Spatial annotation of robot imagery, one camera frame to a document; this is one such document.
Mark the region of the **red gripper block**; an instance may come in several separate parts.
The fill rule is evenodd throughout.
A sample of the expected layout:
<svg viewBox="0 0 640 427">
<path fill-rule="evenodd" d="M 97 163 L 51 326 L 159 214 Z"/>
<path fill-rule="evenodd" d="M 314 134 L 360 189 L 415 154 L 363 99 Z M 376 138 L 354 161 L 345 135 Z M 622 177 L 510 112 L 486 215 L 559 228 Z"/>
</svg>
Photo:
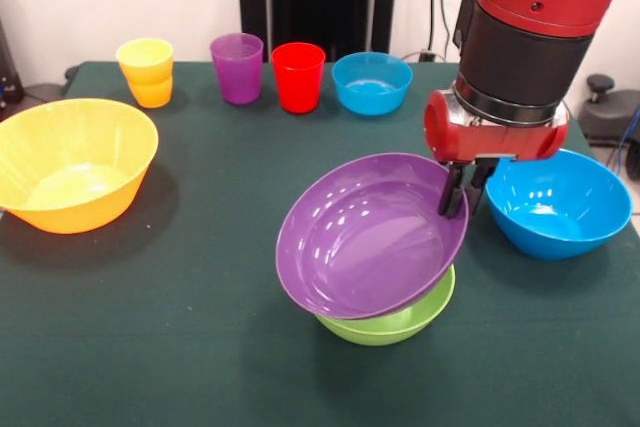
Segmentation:
<svg viewBox="0 0 640 427">
<path fill-rule="evenodd" d="M 553 156 L 567 138 L 569 118 L 569 111 L 560 106 L 552 120 L 541 126 L 499 125 L 466 111 L 451 90 L 432 92 L 424 114 L 426 142 L 434 158 L 448 171 L 438 213 L 448 219 L 457 214 L 464 197 L 464 163 L 475 161 L 466 186 L 469 214 L 473 216 L 498 158 L 531 161 Z"/>
</svg>

